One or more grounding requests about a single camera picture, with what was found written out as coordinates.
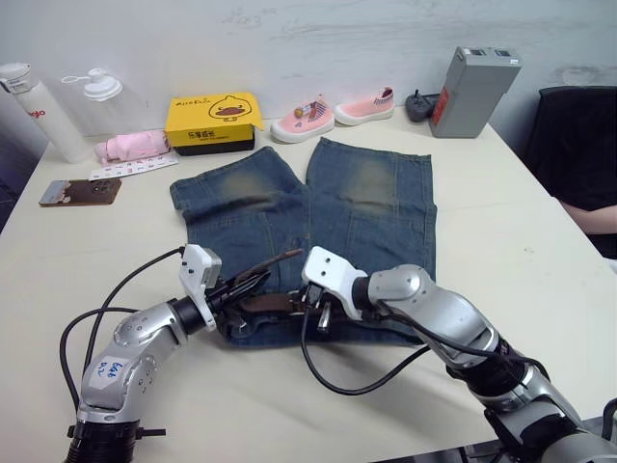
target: gray battery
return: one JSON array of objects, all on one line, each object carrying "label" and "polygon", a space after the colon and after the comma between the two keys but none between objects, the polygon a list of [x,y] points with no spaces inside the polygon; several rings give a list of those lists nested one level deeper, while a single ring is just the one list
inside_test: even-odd
[{"label": "gray battery", "polygon": [[475,138],[523,60],[512,48],[457,46],[429,122],[438,138]]}]

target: shoe sole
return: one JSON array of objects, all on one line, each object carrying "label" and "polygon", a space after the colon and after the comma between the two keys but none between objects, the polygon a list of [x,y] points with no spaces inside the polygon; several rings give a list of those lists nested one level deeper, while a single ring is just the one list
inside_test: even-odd
[{"label": "shoe sole", "polygon": [[369,121],[391,118],[392,114],[394,114],[394,107],[392,106],[388,111],[360,117],[350,116],[339,109],[338,106],[335,107],[333,112],[335,113],[335,119],[338,123],[342,123],[343,125],[360,125],[361,123],[368,123]]},{"label": "shoe sole", "polygon": [[322,133],[329,132],[335,127],[335,120],[332,118],[331,121],[322,125],[321,127],[314,128],[313,130],[308,130],[302,133],[294,133],[288,132],[285,129],[281,128],[279,122],[276,121],[270,126],[270,133],[277,140],[285,143],[300,143],[308,140],[311,137],[315,137],[317,135],[321,135]]}]

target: duck cartoon print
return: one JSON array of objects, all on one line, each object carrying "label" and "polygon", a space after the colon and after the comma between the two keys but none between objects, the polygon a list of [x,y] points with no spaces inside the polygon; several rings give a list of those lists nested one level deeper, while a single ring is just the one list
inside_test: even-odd
[{"label": "duck cartoon print", "polygon": [[225,98],[218,100],[210,106],[209,115],[212,118],[218,118],[225,122],[232,123],[252,111],[253,108],[251,107],[251,103],[246,99],[227,95]]}]

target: remote control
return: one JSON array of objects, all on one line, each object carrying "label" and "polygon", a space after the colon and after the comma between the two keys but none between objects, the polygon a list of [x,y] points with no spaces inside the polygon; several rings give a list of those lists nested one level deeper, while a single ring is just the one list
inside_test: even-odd
[{"label": "remote control", "polygon": [[405,109],[409,119],[414,123],[421,123],[430,118],[438,98],[439,95],[420,95],[419,91],[416,90],[413,95],[408,96],[405,100]]}]

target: pink shoe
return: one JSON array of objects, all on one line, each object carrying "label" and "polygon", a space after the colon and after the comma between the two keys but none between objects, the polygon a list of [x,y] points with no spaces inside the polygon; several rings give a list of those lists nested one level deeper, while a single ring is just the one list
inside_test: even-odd
[{"label": "pink shoe", "polygon": [[303,103],[270,127],[272,135],[286,143],[300,143],[326,133],[335,126],[332,109],[319,95],[315,101]]},{"label": "pink shoe", "polygon": [[345,125],[387,119],[393,112],[394,91],[390,87],[386,87],[379,96],[354,103],[338,104],[334,110],[336,121]]}]

